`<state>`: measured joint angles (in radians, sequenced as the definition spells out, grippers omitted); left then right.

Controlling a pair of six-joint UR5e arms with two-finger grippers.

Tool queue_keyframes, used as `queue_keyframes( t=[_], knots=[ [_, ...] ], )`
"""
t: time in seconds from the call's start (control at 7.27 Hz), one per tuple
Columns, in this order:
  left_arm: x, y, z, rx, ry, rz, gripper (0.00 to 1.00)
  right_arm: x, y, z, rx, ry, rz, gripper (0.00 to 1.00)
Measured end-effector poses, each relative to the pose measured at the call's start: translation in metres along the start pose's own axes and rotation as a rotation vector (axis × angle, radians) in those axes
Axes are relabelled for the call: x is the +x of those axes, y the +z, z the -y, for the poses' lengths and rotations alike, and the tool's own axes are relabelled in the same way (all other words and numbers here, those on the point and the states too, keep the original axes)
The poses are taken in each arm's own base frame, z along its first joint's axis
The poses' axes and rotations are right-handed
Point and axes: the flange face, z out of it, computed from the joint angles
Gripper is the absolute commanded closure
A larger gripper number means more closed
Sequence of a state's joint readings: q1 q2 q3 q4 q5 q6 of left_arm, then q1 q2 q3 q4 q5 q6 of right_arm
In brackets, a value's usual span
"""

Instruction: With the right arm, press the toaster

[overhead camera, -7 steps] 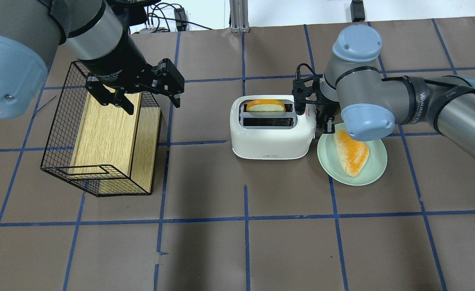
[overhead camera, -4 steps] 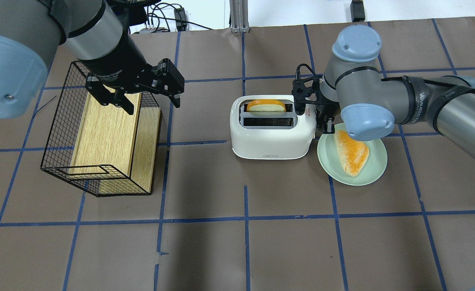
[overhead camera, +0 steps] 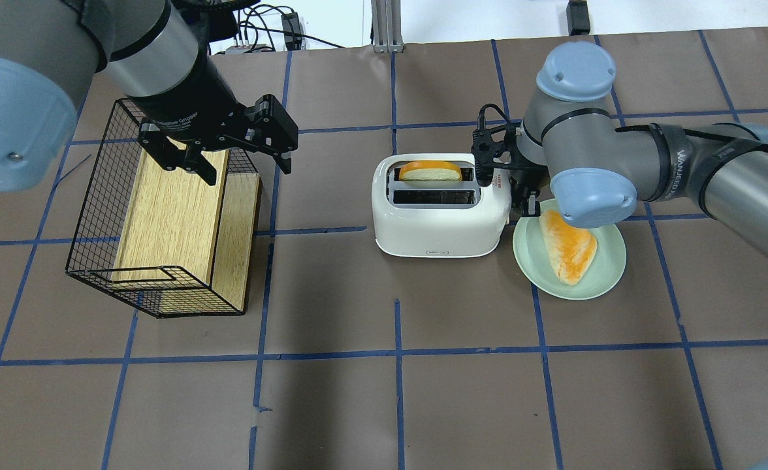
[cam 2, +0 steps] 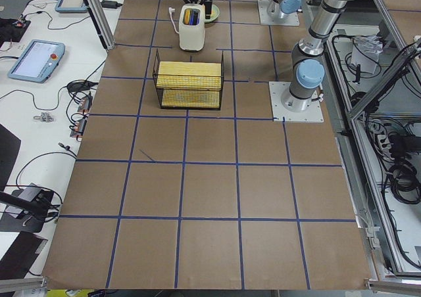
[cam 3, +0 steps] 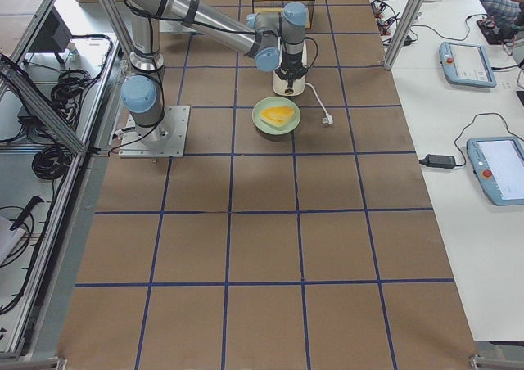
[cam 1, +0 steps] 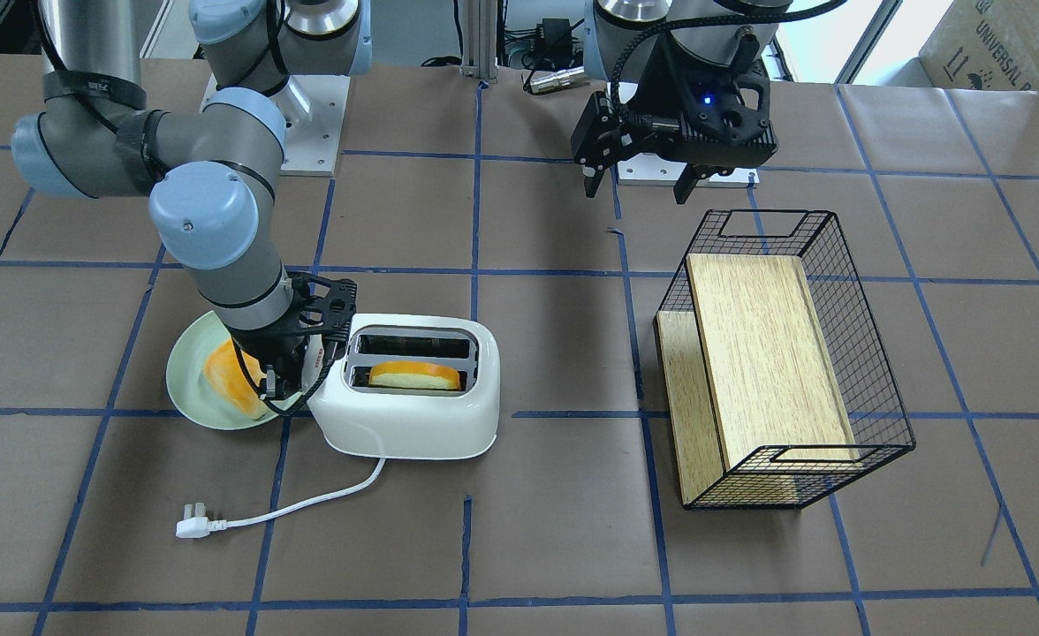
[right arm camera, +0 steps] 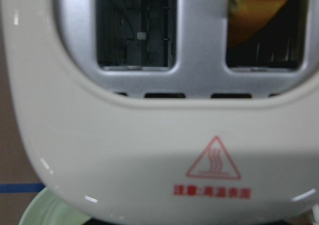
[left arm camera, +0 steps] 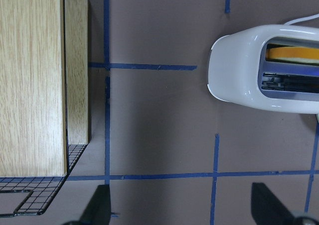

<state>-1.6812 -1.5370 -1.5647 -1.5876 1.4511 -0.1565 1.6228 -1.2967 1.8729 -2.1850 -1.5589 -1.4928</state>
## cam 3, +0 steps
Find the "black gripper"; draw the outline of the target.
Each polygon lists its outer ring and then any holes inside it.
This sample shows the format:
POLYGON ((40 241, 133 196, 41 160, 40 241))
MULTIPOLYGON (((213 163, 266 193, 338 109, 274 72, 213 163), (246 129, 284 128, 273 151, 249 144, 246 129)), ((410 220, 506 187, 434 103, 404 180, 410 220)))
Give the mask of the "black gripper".
POLYGON ((285 95, 295 95, 295 82, 302 79, 308 72, 308 67, 304 62, 305 43, 280 42, 280 48, 280 64, 273 72, 273 79, 287 85, 285 95))

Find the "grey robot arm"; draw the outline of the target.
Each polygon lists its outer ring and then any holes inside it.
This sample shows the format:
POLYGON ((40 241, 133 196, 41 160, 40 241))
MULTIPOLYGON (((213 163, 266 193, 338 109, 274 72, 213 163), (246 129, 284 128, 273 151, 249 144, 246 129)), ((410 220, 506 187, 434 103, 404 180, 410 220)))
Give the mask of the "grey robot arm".
POLYGON ((250 14, 242 24, 201 0, 131 1, 147 17, 177 21, 250 57, 258 70, 273 74, 278 95, 304 92, 309 70, 304 58, 308 19, 304 4, 289 2, 280 12, 250 14))

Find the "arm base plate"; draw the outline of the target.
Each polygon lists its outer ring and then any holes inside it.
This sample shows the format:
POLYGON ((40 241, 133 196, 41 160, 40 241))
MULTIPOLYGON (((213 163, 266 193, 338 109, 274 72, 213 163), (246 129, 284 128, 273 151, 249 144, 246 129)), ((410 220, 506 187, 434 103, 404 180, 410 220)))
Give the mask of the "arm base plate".
POLYGON ((192 28, 183 26, 180 22, 172 20, 160 20, 161 34, 201 34, 192 28))
POLYGON ((131 114, 128 114, 127 127, 133 131, 124 133, 124 146, 117 152, 122 158, 165 158, 183 157, 187 138, 190 106, 167 106, 165 117, 158 127, 144 139, 139 138, 148 129, 137 127, 131 114))

